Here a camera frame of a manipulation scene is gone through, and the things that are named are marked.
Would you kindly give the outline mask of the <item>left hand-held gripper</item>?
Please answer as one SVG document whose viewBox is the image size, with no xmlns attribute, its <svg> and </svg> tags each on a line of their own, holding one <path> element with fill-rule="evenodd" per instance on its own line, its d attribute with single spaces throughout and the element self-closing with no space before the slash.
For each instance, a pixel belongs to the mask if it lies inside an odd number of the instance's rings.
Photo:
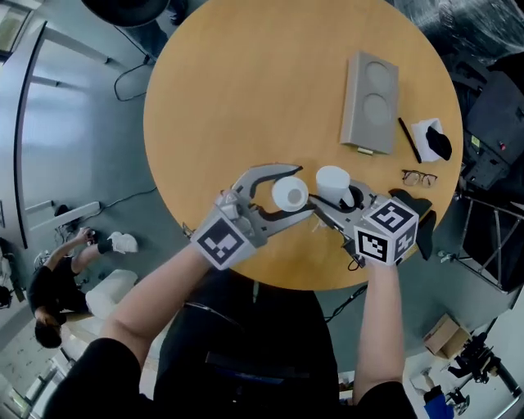
<svg viewBox="0 0 524 419">
<path fill-rule="evenodd" d="M 250 167 L 232 185 L 222 191 L 190 242 L 218 270 L 231 268 L 250 258 L 265 246 L 268 237 L 282 232 L 310 217 L 316 205 L 306 203 L 297 211 L 269 213 L 260 205 L 251 205 L 259 184 L 293 176 L 303 167 L 295 164 L 262 164 Z"/>
</svg>

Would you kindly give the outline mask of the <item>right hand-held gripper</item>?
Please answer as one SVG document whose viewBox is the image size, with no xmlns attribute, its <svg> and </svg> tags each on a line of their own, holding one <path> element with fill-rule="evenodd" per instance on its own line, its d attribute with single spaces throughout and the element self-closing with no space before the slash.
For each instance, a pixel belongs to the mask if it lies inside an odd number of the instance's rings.
<svg viewBox="0 0 524 419">
<path fill-rule="evenodd" d="M 309 202 L 323 224 L 354 241 L 358 260 L 395 265 L 415 244 L 419 216 L 396 197 L 374 197 L 365 183 L 354 181 L 342 206 L 316 195 L 309 195 Z"/>
</svg>

